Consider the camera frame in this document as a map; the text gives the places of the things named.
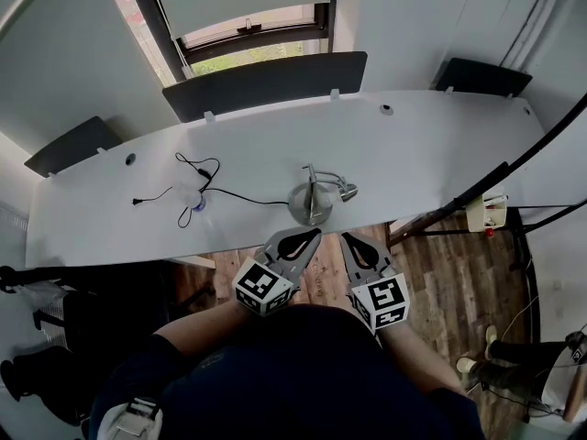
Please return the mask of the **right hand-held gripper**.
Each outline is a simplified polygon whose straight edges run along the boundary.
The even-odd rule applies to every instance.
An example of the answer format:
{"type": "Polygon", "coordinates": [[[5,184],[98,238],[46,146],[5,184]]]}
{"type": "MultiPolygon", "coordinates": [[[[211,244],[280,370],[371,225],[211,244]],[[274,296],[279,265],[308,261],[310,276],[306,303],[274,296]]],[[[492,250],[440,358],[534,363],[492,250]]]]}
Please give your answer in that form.
{"type": "MultiPolygon", "coordinates": [[[[357,232],[341,235],[341,249],[350,281],[360,281],[363,270],[384,272],[392,265],[383,242],[357,232]]],[[[403,273],[351,289],[353,307],[372,332],[404,322],[410,297],[403,273]]]]}

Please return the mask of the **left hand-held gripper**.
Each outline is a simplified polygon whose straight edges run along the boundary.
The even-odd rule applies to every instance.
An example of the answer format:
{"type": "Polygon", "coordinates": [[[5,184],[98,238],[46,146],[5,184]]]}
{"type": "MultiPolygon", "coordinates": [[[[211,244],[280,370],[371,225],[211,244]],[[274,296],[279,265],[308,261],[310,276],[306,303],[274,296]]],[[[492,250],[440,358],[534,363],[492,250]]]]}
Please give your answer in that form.
{"type": "Polygon", "coordinates": [[[289,228],[277,232],[247,257],[232,288],[236,299],[259,316],[284,307],[299,291],[301,274],[320,245],[319,228],[289,228]]]}

